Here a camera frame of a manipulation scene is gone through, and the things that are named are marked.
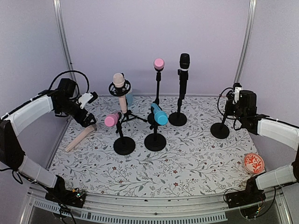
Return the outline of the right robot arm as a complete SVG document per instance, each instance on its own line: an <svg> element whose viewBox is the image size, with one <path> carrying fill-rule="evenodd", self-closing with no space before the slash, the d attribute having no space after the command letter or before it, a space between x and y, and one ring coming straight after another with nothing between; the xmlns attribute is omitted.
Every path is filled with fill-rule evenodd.
<svg viewBox="0 0 299 224"><path fill-rule="evenodd" d="M280 142L294 151L299 149L299 128L265 114L257 113L256 94L253 91L235 87L227 93L225 114L235 117L249 133ZM267 188L292 185L299 182L299 155L295 160L275 170L255 175L246 182L242 200L252 203Z"/></svg>

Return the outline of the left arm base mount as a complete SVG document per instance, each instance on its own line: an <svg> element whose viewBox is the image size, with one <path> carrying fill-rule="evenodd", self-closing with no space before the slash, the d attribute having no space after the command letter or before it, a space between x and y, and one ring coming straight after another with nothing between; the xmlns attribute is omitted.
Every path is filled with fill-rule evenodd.
<svg viewBox="0 0 299 224"><path fill-rule="evenodd" d="M60 203L62 205L68 205L76 208L83 208L86 198L86 190L75 188L72 190L65 189L62 187L61 189L48 188L45 199Z"/></svg>

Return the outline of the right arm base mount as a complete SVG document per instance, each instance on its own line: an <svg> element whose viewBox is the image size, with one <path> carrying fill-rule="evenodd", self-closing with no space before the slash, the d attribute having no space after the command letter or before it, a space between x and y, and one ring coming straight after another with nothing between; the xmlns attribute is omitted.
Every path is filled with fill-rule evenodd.
<svg viewBox="0 0 299 224"><path fill-rule="evenodd" d="M231 193L225 192L223 198L229 208L235 208L264 201L266 196L264 190L258 189L256 178L251 177L246 182L245 190L236 190Z"/></svg>

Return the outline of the blue microphone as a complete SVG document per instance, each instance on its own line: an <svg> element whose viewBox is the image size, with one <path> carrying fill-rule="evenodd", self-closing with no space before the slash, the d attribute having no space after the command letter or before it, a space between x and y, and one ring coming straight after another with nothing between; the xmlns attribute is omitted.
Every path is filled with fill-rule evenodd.
<svg viewBox="0 0 299 224"><path fill-rule="evenodd" d="M164 112L156 103L151 104L151 112L154 115L154 120L161 126L168 123L168 117L166 112Z"/></svg>

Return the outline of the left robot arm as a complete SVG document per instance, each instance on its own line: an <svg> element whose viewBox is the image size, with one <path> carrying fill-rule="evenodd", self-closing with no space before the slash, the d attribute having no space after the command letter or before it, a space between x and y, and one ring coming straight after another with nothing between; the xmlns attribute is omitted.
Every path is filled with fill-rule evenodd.
<svg viewBox="0 0 299 224"><path fill-rule="evenodd" d="M82 127L96 123L95 116L86 105L98 98L96 92L87 91L74 97L77 83L69 78L61 79L56 89L49 88L26 101L0 118L0 161L8 169L51 188L51 194L60 203L69 199L69 191L56 185L58 177L30 159L23 150L19 136L43 116L54 112L56 116L71 116Z"/></svg>

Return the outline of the beige pink microphone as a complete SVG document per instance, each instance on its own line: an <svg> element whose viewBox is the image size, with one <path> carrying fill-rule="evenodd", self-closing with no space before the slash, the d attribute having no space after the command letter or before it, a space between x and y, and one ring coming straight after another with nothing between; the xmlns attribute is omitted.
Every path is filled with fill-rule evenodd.
<svg viewBox="0 0 299 224"><path fill-rule="evenodd" d="M87 135L96 130L96 125L90 125L86 127L66 148L65 152L71 151L76 145L78 145Z"/></svg>

